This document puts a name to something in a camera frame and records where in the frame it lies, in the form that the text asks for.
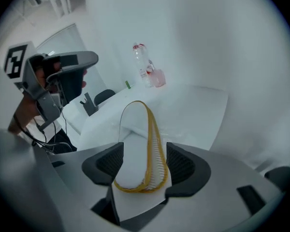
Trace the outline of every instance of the water bottle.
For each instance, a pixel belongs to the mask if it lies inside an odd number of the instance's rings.
[[[152,87],[153,84],[150,80],[150,73],[153,71],[152,65],[148,58],[148,53],[145,45],[135,43],[133,45],[133,55],[136,63],[136,67],[139,71],[139,74],[142,78],[142,81],[145,87]]]

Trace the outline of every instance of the black chair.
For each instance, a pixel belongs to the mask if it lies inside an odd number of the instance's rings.
[[[94,103],[97,106],[100,103],[102,103],[103,101],[105,101],[108,98],[112,97],[113,95],[115,95],[115,92],[112,91],[111,89],[107,89],[105,91],[102,91],[100,94],[96,95],[96,97],[94,99]]]

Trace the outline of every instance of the white table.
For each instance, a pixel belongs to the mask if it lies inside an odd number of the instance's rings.
[[[112,96],[99,111],[87,118],[78,150],[117,142],[121,113],[126,105],[136,100],[143,101],[152,110],[164,151],[166,142],[209,150],[222,123],[228,94],[221,90],[183,84],[160,88],[145,88],[137,84]],[[151,194],[124,193],[113,186],[119,219],[132,218],[164,201],[164,191],[170,185],[169,175],[167,184]]]

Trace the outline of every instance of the green object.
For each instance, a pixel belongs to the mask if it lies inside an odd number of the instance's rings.
[[[131,87],[130,87],[130,85],[129,85],[128,81],[125,81],[125,83],[126,83],[126,85],[127,85],[128,89],[130,89]]]

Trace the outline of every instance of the person's hand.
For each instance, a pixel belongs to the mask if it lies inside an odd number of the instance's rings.
[[[54,64],[54,69],[56,72],[60,70],[60,63],[55,63]],[[36,72],[35,75],[37,77],[38,82],[40,85],[44,88],[46,85],[46,78],[45,74],[43,71],[43,68],[39,68]],[[82,82],[82,87],[86,86],[86,82]],[[50,92],[56,92],[56,89],[54,87],[50,87]],[[21,127],[25,127],[29,124],[29,122],[36,116],[40,115],[37,106],[36,106],[36,101],[33,100],[29,94],[24,92],[24,98],[20,102],[15,115],[21,125]],[[16,125],[14,119],[12,120],[9,129],[10,132],[14,134],[19,134],[21,132],[21,129]]]

